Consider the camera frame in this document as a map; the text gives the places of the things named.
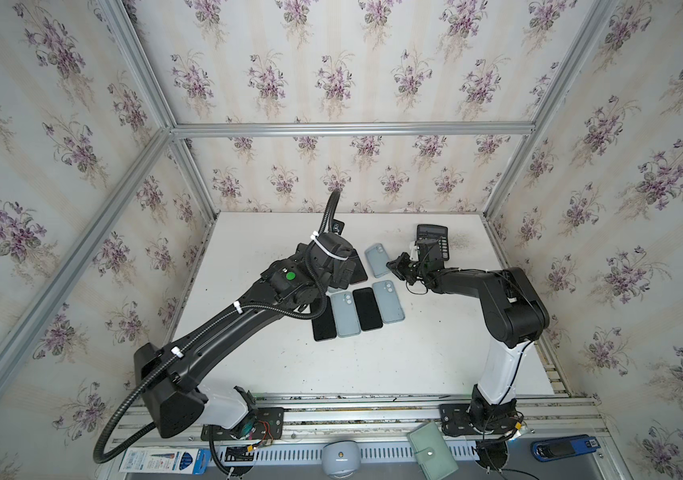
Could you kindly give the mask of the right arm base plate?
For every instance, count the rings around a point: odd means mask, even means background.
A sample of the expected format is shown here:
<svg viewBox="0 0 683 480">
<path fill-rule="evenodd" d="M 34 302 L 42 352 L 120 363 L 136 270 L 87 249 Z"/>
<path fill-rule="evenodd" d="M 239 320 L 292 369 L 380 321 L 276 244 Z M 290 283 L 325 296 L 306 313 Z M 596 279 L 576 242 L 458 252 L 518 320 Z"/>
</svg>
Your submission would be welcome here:
<svg viewBox="0 0 683 480">
<path fill-rule="evenodd" d="M 485 405 L 483 402 L 443 403 L 439 405 L 441 432 L 449 437 L 471 434 L 509 435 L 521 423 L 517 404 Z"/>
</svg>

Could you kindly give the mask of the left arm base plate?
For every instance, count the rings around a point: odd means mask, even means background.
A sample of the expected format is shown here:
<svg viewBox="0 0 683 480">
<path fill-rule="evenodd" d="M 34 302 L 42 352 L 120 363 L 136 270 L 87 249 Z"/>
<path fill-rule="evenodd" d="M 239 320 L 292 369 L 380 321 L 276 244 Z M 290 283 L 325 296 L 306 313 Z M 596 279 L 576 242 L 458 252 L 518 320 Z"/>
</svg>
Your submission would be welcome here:
<svg viewBox="0 0 683 480">
<path fill-rule="evenodd" d="M 266 441 L 282 437 L 285 410 L 281 407 L 258 408 L 249 413 L 239 424 L 225 429 L 216 425 L 205 425 L 201 438 L 214 441 Z"/>
</svg>

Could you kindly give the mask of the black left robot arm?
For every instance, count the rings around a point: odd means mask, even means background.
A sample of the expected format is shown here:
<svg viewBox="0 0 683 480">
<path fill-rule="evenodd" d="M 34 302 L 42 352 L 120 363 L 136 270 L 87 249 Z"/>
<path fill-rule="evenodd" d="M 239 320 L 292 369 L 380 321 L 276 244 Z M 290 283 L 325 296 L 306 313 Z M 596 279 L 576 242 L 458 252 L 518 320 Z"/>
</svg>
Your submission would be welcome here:
<svg viewBox="0 0 683 480">
<path fill-rule="evenodd" d="M 151 431 L 173 438 L 193 426 L 209 402 L 199 385 L 217 364 L 283 317 L 319 318 L 319 312 L 310 310 L 311 304 L 317 302 L 324 311 L 329 304 L 327 291 L 349 286 L 355 271 L 349 260 L 353 246 L 331 229 L 340 196 L 338 189 L 331 192 L 309 242 L 272 262 L 235 302 L 179 340 L 161 348 L 147 343 L 137 351 L 135 388 L 105 423 L 93 448 L 95 463 L 113 460 Z M 109 449 L 108 440 L 136 400 L 142 400 L 149 412 L 149 424 Z"/>
</svg>

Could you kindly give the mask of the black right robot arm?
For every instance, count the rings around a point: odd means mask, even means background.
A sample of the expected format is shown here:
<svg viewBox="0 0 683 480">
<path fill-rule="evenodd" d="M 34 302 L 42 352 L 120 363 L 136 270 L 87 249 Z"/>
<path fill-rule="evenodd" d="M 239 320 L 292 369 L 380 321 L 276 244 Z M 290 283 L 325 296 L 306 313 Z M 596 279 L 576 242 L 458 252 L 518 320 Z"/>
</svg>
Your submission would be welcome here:
<svg viewBox="0 0 683 480">
<path fill-rule="evenodd" d="M 387 262 L 387 269 L 409 286 L 420 283 L 435 294 L 460 295 L 481 302 L 483 322 L 493 342 L 481 380 L 473 386 L 467 416 L 473 426 L 489 429 L 491 420 L 513 413 L 523 359 L 551 323 L 527 274 L 517 267 L 447 267 L 439 242 L 433 239 L 417 241 L 417 259 L 405 252 Z"/>
</svg>

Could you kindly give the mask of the light blue phone case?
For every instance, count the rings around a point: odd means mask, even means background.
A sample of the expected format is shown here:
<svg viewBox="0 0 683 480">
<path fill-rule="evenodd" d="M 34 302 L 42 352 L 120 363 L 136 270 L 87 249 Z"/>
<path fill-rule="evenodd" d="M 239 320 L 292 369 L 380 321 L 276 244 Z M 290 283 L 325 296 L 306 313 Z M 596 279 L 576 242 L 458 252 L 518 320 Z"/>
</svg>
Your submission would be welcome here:
<svg viewBox="0 0 683 480">
<path fill-rule="evenodd" d="M 347 338 L 361 334 L 361 322 L 351 292 L 339 292 L 329 297 L 337 336 Z"/>
</svg>

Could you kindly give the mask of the black phone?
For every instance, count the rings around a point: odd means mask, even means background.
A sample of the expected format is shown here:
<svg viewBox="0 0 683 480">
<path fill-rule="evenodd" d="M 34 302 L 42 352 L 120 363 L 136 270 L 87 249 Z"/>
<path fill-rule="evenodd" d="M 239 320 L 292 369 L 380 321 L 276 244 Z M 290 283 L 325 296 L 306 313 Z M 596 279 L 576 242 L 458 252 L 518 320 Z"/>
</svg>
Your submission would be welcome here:
<svg viewBox="0 0 683 480">
<path fill-rule="evenodd" d="M 369 280 L 369 276 L 367 276 L 367 272 L 365 271 L 365 266 L 363 266 L 363 262 L 358 255 L 351 256 L 349 262 L 353 264 L 353 274 L 351 274 L 349 284 L 355 285 Z"/>
</svg>

